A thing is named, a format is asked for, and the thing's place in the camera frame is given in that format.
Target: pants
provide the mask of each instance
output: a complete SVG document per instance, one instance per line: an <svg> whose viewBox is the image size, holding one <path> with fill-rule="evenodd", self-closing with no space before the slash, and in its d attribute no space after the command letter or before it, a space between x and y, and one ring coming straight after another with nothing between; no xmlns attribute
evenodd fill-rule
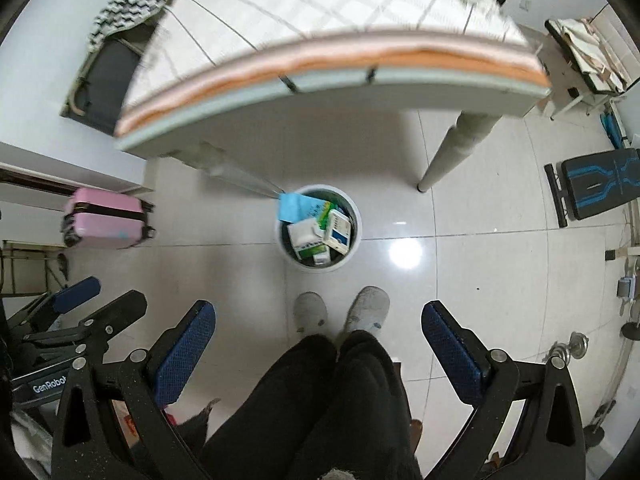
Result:
<svg viewBox="0 0 640 480"><path fill-rule="evenodd" d="M385 349L359 330L336 355L312 335L267 371L200 454L213 480L316 480L334 468L357 480L422 478L406 394Z"/></svg>

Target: checkered cloth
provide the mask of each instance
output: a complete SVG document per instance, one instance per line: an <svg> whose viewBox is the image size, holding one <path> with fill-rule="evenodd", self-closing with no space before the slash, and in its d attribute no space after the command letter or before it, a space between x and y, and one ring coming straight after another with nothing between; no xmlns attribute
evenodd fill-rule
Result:
<svg viewBox="0 0 640 480"><path fill-rule="evenodd" d="M89 52L100 50L104 40L129 30L160 12L169 0L111 0L94 19L89 33Z"/></svg>

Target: bolt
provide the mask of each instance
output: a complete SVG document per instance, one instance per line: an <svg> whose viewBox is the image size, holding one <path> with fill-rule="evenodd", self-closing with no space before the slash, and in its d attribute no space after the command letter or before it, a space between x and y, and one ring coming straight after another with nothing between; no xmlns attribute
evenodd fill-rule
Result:
<svg viewBox="0 0 640 480"><path fill-rule="evenodd" d="M133 352L131 352L131 354L129 354L129 359L131 359L131 361L134 363L142 362L145 360L145 358L146 350L143 349L134 350Z"/></svg>
<svg viewBox="0 0 640 480"><path fill-rule="evenodd" d="M558 370L562 370L564 368L564 360L562 360L562 358L558 357L557 355L554 355L551 358L551 364L555 366Z"/></svg>
<svg viewBox="0 0 640 480"><path fill-rule="evenodd" d="M86 359L84 357L78 357L74 359L74 362L72 363L72 367L75 370L79 370L80 368L84 368L85 364L86 364Z"/></svg>
<svg viewBox="0 0 640 480"><path fill-rule="evenodd" d="M495 350L491 350L491 359L493 359L497 363L503 363L508 359L507 352L504 350L500 350L499 348Z"/></svg>

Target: pink suitcase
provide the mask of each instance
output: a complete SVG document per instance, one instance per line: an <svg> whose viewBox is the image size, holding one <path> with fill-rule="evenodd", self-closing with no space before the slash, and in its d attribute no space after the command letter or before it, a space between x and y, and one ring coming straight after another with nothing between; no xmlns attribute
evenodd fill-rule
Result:
<svg viewBox="0 0 640 480"><path fill-rule="evenodd" d="M133 196L82 187L69 199L62 221L67 247L122 249L152 238L153 205Z"/></svg>

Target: white bucket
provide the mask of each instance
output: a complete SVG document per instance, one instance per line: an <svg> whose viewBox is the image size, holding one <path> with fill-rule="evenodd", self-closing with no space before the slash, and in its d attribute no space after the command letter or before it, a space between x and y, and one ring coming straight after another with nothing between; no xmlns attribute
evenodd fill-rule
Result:
<svg viewBox="0 0 640 480"><path fill-rule="evenodd" d="M351 219L351 246L349 247L349 252L344 256L339 255L336 259L332 260L330 264L322 267L306 266L296 257L296 253L294 253L293 248L291 247L291 243L289 242L289 232L287 231L287 223L276 220L275 237L280 251L289 263L301 270L304 270L305 272L329 272L331 270L339 269L355 254L358 246L360 245L360 240L362 240L362 218L360 217L358 208L345 192L337 189L337 187L328 186L327 184L310 184L309 186L304 186L295 190L295 193L312 196L321 200L329 200L330 202L339 205Z"/></svg>

